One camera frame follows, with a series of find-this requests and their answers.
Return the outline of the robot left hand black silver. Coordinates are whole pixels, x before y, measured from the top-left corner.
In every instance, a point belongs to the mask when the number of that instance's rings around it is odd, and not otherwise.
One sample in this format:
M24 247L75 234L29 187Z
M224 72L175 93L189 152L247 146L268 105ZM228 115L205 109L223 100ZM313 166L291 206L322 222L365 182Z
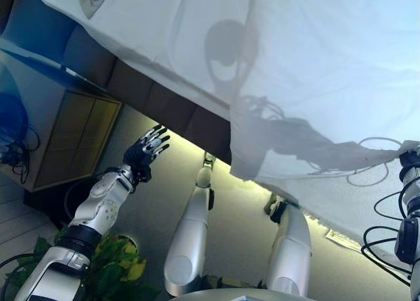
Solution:
M162 125L152 127L123 154L123 164L129 167L129 180L134 186L151 179L150 165L170 146L167 131Z

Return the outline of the robot right hand black silver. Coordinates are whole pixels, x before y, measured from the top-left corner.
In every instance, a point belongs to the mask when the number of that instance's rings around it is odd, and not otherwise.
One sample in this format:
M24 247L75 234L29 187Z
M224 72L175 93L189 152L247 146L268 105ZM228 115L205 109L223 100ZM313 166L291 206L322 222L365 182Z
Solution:
M401 167L408 171L411 168L419 167L420 158L417 150L409 150L399 156Z

